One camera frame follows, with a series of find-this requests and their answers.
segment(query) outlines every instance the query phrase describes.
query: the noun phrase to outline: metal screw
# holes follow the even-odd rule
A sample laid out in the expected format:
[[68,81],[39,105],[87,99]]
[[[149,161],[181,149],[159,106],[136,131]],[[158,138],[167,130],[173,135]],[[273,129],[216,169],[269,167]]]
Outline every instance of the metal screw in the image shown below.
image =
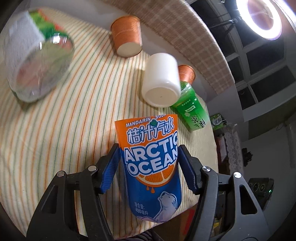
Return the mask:
[[241,178],[242,177],[242,175],[239,172],[235,172],[235,173],[233,173],[233,175],[236,178]]
[[211,168],[208,167],[208,166],[203,166],[203,167],[202,167],[202,170],[203,170],[204,172],[209,172],[209,171],[211,170]]
[[96,170],[96,166],[95,166],[95,165],[93,165],[93,166],[89,166],[88,170],[89,170],[90,172],[93,172],[93,171]]
[[58,176],[58,177],[62,177],[63,175],[65,175],[65,172],[64,172],[64,171],[59,171],[59,172],[57,173],[57,176]]

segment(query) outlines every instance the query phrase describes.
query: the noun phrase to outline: green bottle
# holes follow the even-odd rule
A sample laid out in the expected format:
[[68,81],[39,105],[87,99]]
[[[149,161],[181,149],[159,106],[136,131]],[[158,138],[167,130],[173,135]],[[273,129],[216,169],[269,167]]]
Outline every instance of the green bottle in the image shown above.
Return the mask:
[[172,107],[183,117],[193,131],[205,127],[209,121],[208,114],[201,106],[194,89],[188,82],[181,82],[181,96]]

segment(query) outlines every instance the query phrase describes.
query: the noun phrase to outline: table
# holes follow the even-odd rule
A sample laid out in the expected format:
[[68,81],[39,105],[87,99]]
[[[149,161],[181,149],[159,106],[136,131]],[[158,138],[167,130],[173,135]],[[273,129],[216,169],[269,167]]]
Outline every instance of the table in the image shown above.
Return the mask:
[[[33,104],[18,102],[5,75],[0,78],[0,202],[24,234],[56,172],[82,171],[117,142],[114,121],[173,113],[169,108],[151,107],[142,99],[141,80],[147,53],[121,58],[114,52],[109,31],[56,10],[42,11],[74,41],[75,54],[68,73],[52,92]],[[0,73],[4,73],[3,63],[0,68]],[[200,97],[199,100],[206,109],[205,102]],[[190,132],[179,122],[178,143],[185,144],[192,156],[218,171],[210,123]],[[183,201],[175,216],[198,201],[179,171]],[[124,183],[120,165],[113,185],[100,196],[115,239],[156,225],[132,215]],[[78,225],[85,234],[79,201],[77,193]]]

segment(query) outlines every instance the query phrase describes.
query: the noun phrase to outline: blue gripper pad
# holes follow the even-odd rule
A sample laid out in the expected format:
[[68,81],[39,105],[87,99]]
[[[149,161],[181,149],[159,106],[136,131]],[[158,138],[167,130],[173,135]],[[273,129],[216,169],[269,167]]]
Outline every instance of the blue gripper pad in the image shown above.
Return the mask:
[[188,189],[195,195],[200,194],[202,188],[200,169],[202,168],[202,164],[199,159],[192,157],[185,145],[180,145],[178,147],[178,161]]
[[102,156],[97,162],[99,193],[103,194],[110,188],[120,159],[120,148],[115,143],[108,155]]

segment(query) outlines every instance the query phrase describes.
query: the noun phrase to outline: orange paper cup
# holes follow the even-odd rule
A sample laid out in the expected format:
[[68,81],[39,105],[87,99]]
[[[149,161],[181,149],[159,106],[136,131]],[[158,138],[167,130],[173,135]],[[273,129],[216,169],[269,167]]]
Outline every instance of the orange paper cup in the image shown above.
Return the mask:
[[132,15],[116,19],[111,25],[116,52],[121,57],[132,57],[142,51],[140,20]]
[[179,65],[178,70],[180,81],[185,81],[189,84],[193,83],[193,81],[195,80],[195,72],[191,66],[186,64]]

